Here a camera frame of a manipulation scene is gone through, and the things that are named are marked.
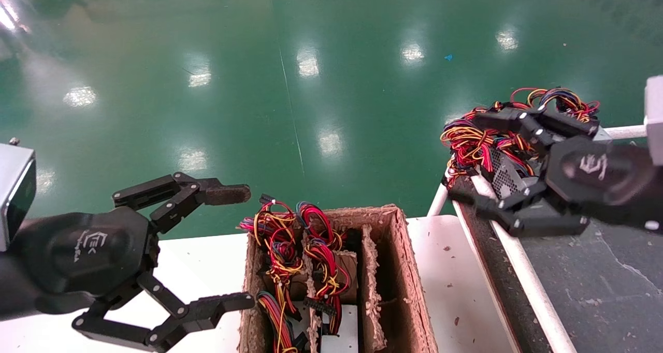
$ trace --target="white table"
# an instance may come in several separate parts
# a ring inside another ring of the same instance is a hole
[[[515,352],[516,343],[505,327],[504,315],[488,287],[476,249],[455,216],[408,219],[419,274],[426,292],[431,322],[440,352]],[[204,296],[238,292],[244,279],[247,237],[166,240],[161,242],[154,275],[185,303]],[[117,353],[135,351],[86,339],[71,329],[80,311],[69,315],[20,318],[0,323],[2,352]],[[155,301],[142,293],[107,318],[154,327],[167,317]],[[235,352],[239,342],[239,312],[223,315],[217,329],[190,334],[172,353],[185,351]]]

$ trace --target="electronic component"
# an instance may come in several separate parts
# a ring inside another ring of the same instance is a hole
[[[263,204],[260,211],[253,217],[244,218],[239,229],[249,232],[267,254],[267,271],[275,287],[275,295],[284,313],[296,320],[301,320],[301,313],[292,303],[291,279],[301,271],[303,262],[296,249],[296,238],[292,224],[295,223],[294,212],[285,203],[273,197],[262,195]],[[284,209],[273,211],[275,207]]]
[[[332,251],[343,248],[343,241],[346,239],[347,233],[335,231],[324,212],[309,202],[297,204],[297,217],[308,233],[308,242],[305,244],[304,252],[312,259],[313,266],[322,270],[320,273],[322,279],[318,280],[321,287],[316,290],[313,300],[327,304],[334,309],[333,313],[329,312],[331,316],[329,334],[337,334],[343,317],[340,296],[350,286],[347,283],[341,283],[339,275],[342,274],[343,280],[346,282],[350,277],[346,270],[336,264]],[[310,300],[308,303],[311,307],[318,305]]]
[[[543,159],[540,180],[499,201],[457,190],[449,192],[450,198],[473,204],[479,216],[493,219],[515,237],[579,234],[590,217],[663,233],[663,168],[653,165],[646,148],[594,142],[580,121],[544,127],[538,119],[545,114],[538,111],[510,109],[479,117],[483,126],[518,131],[537,147]],[[557,141],[547,130],[567,138]],[[540,200],[559,215],[518,216]]]
[[[515,100],[515,96],[521,91],[530,91],[524,102]],[[551,103],[555,104],[557,112],[545,111]],[[599,105],[598,101],[584,103],[566,88],[522,88],[514,91],[508,102],[496,101],[490,108],[476,107],[444,127],[440,140],[451,149],[452,157],[447,169],[449,179],[443,179],[442,183],[453,186],[458,176],[476,174],[477,169],[492,178],[495,173],[495,163],[492,160],[497,155],[495,152],[511,160],[523,178],[535,175],[528,160],[537,158],[536,148],[513,129],[481,126],[478,124],[478,121],[481,121],[478,115],[496,114],[505,109],[528,110],[533,116],[537,115],[544,126],[548,123],[555,124],[560,132],[556,136],[564,136],[568,129],[573,131],[573,126],[568,124],[573,122],[573,119],[584,124],[587,133],[592,133],[593,136],[599,130],[598,124],[595,123]]]
[[[36,194],[35,151],[16,144],[0,143],[0,252],[9,248]]]

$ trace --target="wire connector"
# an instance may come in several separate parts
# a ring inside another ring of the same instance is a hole
[[[294,339],[294,347],[297,349],[297,351],[304,351],[306,347],[306,343],[308,343],[308,337],[306,337],[306,334],[304,332],[301,332],[299,336],[297,336],[296,339]]]
[[[276,200],[275,197],[272,197],[267,194],[262,194],[260,195],[260,199],[258,201],[260,202],[260,204],[268,204],[274,202],[275,200]]]
[[[313,308],[319,312],[325,313],[330,317],[336,315],[336,309],[334,309],[333,306],[322,303],[321,301],[313,300],[310,297],[304,298],[304,305],[307,306],[308,308]]]

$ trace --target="metal mesh grille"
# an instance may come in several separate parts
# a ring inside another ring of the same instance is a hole
[[[504,199],[524,188],[523,179],[518,176],[518,172],[513,166],[511,160],[504,157],[504,154],[497,150],[491,150],[491,160],[493,162],[493,171],[495,175],[490,181],[498,198]]]

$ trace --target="white label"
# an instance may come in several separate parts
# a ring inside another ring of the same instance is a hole
[[[608,157],[603,154],[597,158],[594,154],[587,154],[580,159],[580,169],[587,174],[599,172],[599,181],[606,178],[606,169],[608,167]]]
[[[106,237],[108,237],[107,233],[91,233],[83,240],[83,248],[89,248],[88,254],[96,254],[97,250],[95,248],[103,247],[106,244]]]
[[[78,237],[78,240],[76,241],[76,247],[74,247],[74,262],[78,262],[81,256],[81,244],[83,243],[83,237],[85,237],[85,234],[90,232],[89,230],[83,230],[83,233],[81,233],[81,236]]]

